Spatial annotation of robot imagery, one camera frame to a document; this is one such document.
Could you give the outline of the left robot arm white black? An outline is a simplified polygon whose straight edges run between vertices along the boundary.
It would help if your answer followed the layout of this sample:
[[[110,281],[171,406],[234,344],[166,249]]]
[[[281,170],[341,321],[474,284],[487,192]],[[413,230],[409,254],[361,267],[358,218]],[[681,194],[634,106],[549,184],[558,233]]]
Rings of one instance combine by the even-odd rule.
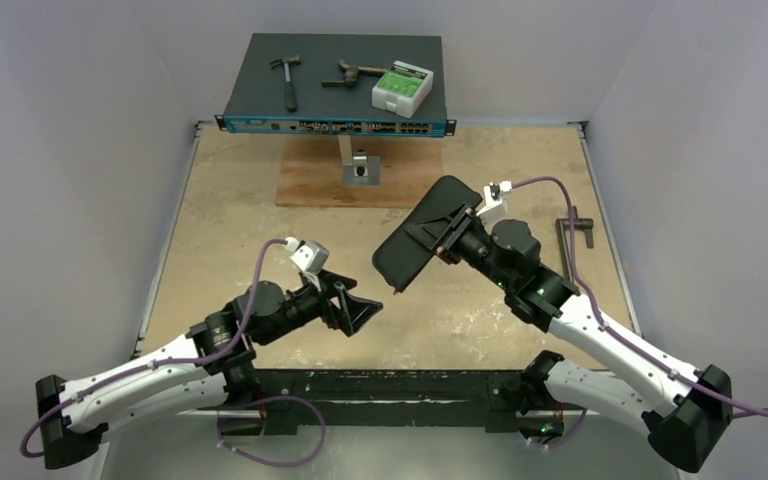
[[[41,456],[48,470],[94,455],[115,427],[162,411],[228,403],[244,409],[264,398],[255,348],[314,320],[351,337],[383,305],[357,297],[356,280],[321,272],[287,291],[260,280],[244,294],[159,349],[80,380],[49,375],[35,384]]]

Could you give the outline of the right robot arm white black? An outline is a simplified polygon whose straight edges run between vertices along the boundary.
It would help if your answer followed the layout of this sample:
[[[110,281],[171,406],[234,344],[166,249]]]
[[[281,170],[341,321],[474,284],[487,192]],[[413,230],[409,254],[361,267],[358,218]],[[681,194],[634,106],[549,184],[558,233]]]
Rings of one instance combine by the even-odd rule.
[[[405,220],[394,233],[404,290],[437,256],[466,262],[499,287],[519,320],[587,352],[639,398],[638,417],[650,446],[674,467],[700,472],[734,418],[732,381],[721,368],[699,368],[673,357],[616,323],[592,294],[546,267],[541,244],[522,220],[486,228],[468,206],[436,217]]]

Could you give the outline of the black zippered tool case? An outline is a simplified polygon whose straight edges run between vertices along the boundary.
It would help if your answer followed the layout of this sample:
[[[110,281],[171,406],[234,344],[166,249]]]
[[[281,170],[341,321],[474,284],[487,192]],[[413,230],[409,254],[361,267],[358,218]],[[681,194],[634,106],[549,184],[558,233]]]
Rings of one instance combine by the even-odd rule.
[[[458,178],[440,177],[372,255],[372,265],[395,294],[403,292],[435,255],[455,217],[481,195]]]

